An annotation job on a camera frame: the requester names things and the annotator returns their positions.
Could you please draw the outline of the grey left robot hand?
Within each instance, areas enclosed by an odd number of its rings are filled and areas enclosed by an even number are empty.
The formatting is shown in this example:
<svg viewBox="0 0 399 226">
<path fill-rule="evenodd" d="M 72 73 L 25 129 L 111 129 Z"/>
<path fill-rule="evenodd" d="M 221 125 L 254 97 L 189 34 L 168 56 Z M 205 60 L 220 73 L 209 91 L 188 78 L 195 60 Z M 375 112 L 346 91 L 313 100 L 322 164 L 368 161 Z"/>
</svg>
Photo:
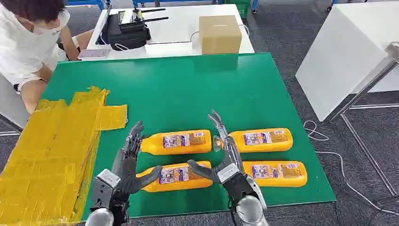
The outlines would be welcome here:
<svg viewBox="0 0 399 226">
<path fill-rule="evenodd" d="M 144 126 L 138 121 L 128 132 L 121 148 L 118 150 L 111 172 L 120 178 L 117 190 L 124 194 L 134 194 L 156 181 L 163 169 L 162 166 L 155 166 L 143 176 L 136 176 L 136 165 L 141 143 L 144 139 L 141 132 Z"/>
</svg>

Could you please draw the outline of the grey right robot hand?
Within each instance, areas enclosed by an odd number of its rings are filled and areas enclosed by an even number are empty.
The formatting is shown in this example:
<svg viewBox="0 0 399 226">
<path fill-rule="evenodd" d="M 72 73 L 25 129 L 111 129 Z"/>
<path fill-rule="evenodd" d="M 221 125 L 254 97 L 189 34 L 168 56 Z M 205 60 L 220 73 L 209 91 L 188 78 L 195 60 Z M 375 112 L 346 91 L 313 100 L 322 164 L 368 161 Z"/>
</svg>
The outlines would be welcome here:
<svg viewBox="0 0 399 226">
<path fill-rule="evenodd" d="M 220 115 L 212 110 L 207 117 L 213 122 L 215 128 L 219 132 L 219 137 L 222 141 L 223 160 L 219 165 L 206 168 L 200 166 L 194 160 L 188 160 L 187 163 L 191 170 L 206 179 L 210 179 L 217 184 L 221 184 L 227 191 L 232 203 L 238 203 L 247 195 L 259 198 L 254 187 L 250 185 L 244 173 L 242 159 L 238 152 L 237 146 L 220 117 Z"/>
</svg>

